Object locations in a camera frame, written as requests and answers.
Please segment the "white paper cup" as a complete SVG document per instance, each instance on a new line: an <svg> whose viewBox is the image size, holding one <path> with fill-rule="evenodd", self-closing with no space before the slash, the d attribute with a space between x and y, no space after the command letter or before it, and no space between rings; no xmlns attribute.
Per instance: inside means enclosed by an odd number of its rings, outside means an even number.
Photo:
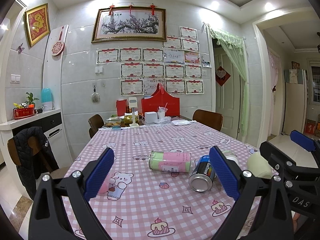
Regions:
<svg viewBox="0 0 320 240"><path fill-rule="evenodd" d="M237 165L239 164L239 161L238 161L236 154L233 153L232 151L224 150L222 153L226 159L234 161Z"/></svg>

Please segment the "black CoolTowel can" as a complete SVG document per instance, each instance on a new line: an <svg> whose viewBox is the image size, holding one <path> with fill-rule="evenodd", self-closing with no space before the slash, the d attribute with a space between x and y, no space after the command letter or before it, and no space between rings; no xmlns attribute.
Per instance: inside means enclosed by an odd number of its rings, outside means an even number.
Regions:
<svg viewBox="0 0 320 240"><path fill-rule="evenodd" d="M212 188L215 171L209 155L202 156L189 177L189 186L196 192L206 192Z"/></svg>

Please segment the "pink plastic cup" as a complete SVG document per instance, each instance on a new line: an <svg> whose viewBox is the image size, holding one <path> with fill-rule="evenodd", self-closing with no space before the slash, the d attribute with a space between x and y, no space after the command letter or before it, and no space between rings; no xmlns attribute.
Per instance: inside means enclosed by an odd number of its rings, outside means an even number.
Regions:
<svg viewBox="0 0 320 240"><path fill-rule="evenodd" d="M112 177L112 173L109 173L106 176L105 180L103 181L103 183L98 191L98 194L105 194L108 191L111 177Z"/></svg>

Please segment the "plum blossom framed painting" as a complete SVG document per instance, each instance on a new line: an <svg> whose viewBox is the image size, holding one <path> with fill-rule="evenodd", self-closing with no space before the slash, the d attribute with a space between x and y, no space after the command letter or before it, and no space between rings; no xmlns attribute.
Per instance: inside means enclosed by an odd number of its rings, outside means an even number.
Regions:
<svg viewBox="0 0 320 240"><path fill-rule="evenodd" d="M151 4L148 7L129 5L99 9L92 42L122 40L167 40L166 10Z"/></svg>

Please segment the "red planter with plant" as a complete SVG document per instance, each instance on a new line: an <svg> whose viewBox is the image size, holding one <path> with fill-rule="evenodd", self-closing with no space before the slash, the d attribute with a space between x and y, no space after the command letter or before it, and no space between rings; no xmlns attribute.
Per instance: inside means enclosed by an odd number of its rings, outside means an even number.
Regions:
<svg viewBox="0 0 320 240"><path fill-rule="evenodd" d="M14 120L24 119L36 114L35 101L39 100L39 98L35 97L32 92L26 92L26 95L27 99L25 102L20 104L13 103Z"/></svg>

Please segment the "white box on table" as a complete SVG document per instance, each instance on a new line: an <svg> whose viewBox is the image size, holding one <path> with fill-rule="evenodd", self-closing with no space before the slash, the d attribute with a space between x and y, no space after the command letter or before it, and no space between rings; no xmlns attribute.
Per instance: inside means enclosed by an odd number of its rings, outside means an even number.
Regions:
<svg viewBox="0 0 320 240"><path fill-rule="evenodd" d="M148 124L155 123L158 120L157 112L145 112L145 122Z"/></svg>

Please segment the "cream yellow cup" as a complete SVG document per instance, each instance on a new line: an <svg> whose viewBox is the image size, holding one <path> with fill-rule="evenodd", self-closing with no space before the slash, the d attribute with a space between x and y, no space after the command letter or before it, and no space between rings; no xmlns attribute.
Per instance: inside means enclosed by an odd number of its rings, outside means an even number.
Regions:
<svg viewBox="0 0 320 240"><path fill-rule="evenodd" d="M260 152L255 152L247 160L247 169L259 178L271 179L273 176L272 167L261 156Z"/></svg>

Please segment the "chair with black jacket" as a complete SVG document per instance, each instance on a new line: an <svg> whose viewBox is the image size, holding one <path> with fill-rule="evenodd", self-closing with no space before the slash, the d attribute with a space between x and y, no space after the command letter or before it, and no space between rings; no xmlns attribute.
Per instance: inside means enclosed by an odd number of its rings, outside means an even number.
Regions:
<svg viewBox="0 0 320 240"><path fill-rule="evenodd" d="M49 140L41 127L33 126L21 130L9 139L7 148L22 185L29 197L34 199L36 180L40 175L59 169Z"/></svg>

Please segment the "pink green glass jar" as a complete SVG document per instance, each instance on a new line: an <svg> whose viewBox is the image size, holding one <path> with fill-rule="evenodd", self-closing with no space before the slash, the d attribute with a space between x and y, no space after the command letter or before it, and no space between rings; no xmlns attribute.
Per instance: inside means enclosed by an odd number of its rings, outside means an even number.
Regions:
<svg viewBox="0 0 320 240"><path fill-rule="evenodd" d="M190 153L152 151L149 155L149 169L154 171L189 173L190 167Z"/></svg>

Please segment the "round red wall ornament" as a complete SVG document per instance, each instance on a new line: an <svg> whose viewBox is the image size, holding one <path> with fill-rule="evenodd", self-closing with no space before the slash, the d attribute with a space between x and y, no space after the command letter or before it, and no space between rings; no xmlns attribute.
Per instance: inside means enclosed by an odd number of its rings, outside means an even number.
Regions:
<svg viewBox="0 0 320 240"><path fill-rule="evenodd" d="M52 55L53 56L60 55L64 50L65 44L62 40L63 29L64 29L64 26L62 26L62 28L61 28L59 39L52 46Z"/></svg>

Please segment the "gold framed red picture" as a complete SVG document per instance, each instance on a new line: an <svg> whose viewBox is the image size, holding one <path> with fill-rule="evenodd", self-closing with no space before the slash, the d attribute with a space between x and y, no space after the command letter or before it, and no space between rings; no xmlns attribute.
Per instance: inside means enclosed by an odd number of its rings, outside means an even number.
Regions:
<svg viewBox="0 0 320 240"><path fill-rule="evenodd" d="M48 4L42 4L24 13L24 28L28 46L32 47L50 33Z"/></svg>

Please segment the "blue white humidifier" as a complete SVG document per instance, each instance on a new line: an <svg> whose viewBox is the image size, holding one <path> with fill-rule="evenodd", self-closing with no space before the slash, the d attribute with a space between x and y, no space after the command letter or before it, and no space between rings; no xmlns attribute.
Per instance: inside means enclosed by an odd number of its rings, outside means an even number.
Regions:
<svg viewBox="0 0 320 240"><path fill-rule="evenodd" d="M50 88L43 88L41 91L41 103L43 111L50 111L53 108L52 92Z"/></svg>

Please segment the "brown chair left far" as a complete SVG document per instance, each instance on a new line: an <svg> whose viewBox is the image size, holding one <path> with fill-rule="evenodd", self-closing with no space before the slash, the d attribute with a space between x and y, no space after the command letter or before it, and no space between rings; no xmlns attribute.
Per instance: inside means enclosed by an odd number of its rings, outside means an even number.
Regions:
<svg viewBox="0 0 320 240"><path fill-rule="evenodd" d="M90 125L89 128L89 136L93 138L93 136L97 133L97 131L103 127L104 121L99 114L95 114L94 116L90 117L88 120Z"/></svg>

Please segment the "brown chair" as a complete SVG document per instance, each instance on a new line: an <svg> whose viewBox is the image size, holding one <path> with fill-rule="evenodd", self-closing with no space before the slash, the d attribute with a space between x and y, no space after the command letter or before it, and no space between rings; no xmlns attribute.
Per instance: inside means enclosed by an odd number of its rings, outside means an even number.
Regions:
<svg viewBox="0 0 320 240"><path fill-rule="evenodd" d="M220 113L197 109L193 113L193 120L217 131L221 131L223 124L223 115Z"/></svg>
<svg viewBox="0 0 320 240"><path fill-rule="evenodd" d="M88 120L90 125L89 128L89 136L93 138L93 136L97 133L97 131L103 127L104 121L99 114L95 114L94 116L90 117Z"/></svg>

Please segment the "white interior door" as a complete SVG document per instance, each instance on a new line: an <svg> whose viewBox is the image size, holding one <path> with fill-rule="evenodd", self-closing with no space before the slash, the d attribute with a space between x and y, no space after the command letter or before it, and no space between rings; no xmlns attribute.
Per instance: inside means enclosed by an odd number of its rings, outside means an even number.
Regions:
<svg viewBox="0 0 320 240"><path fill-rule="evenodd" d="M215 71L223 67L231 77L220 86L216 82L216 112L223 115L221 132L233 138L239 134L241 77L223 48L214 48Z"/></svg>

